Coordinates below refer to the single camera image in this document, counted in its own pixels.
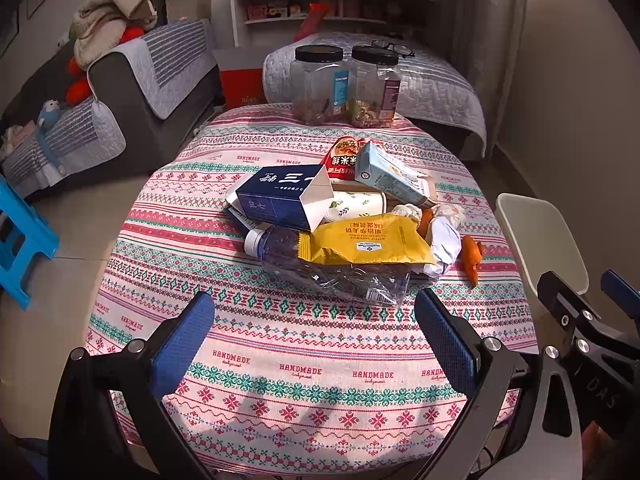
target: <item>red box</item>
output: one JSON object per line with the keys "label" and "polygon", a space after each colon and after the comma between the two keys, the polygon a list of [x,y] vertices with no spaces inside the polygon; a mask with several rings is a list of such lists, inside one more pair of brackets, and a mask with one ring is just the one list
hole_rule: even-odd
{"label": "red box", "polygon": [[268,10],[266,5],[248,5],[246,6],[246,16],[250,22],[264,20],[268,16]]}
{"label": "red box", "polygon": [[274,50],[271,46],[251,46],[213,52],[220,69],[227,110],[267,102],[262,88],[262,64]]}

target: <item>blue gripper pad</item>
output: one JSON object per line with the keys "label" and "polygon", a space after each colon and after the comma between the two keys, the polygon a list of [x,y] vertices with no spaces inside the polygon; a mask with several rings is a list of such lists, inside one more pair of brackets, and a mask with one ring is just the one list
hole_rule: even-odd
{"label": "blue gripper pad", "polygon": [[156,353],[149,385],[156,399],[176,391],[213,325],[215,311],[211,296],[201,294]]}
{"label": "blue gripper pad", "polygon": [[452,325],[456,318],[428,288],[416,295],[414,314],[451,387],[470,397],[476,390],[476,359]]}
{"label": "blue gripper pad", "polygon": [[618,273],[605,270],[600,278],[600,288],[631,319],[640,319],[640,293]]}

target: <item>plastic water bottle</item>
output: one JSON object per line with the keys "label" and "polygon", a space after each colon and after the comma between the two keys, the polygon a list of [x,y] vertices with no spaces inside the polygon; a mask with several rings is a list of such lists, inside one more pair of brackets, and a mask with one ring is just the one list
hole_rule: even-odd
{"label": "plastic water bottle", "polygon": [[326,266],[307,262],[298,257],[298,232],[280,226],[249,231],[244,252],[258,258],[266,272],[283,280],[369,304],[402,304],[411,270],[404,264]]}

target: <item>crumpled plastic wrap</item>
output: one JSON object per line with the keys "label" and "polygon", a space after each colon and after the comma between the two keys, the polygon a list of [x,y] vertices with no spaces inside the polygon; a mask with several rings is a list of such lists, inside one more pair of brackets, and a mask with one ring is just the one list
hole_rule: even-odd
{"label": "crumpled plastic wrap", "polygon": [[420,220],[422,220],[421,209],[413,204],[399,204],[391,210],[391,214],[410,218],[416,227],[420,225]]}
{"label": "crumpled plastic wrap", "polygon": [[433,207],[433,216],[444,216],[454,229],[457,229],[466,220],[465,210],[459,205],[437,204]]}

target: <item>carrot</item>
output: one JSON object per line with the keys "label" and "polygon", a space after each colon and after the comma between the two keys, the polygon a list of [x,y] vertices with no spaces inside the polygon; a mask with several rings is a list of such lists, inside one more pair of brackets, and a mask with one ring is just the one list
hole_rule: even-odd
{"label": "carrot", "polygon": [[484,248],[469,235],[462,237],[462,264],[473,286],[478,284],[478,265],[482,261]]}

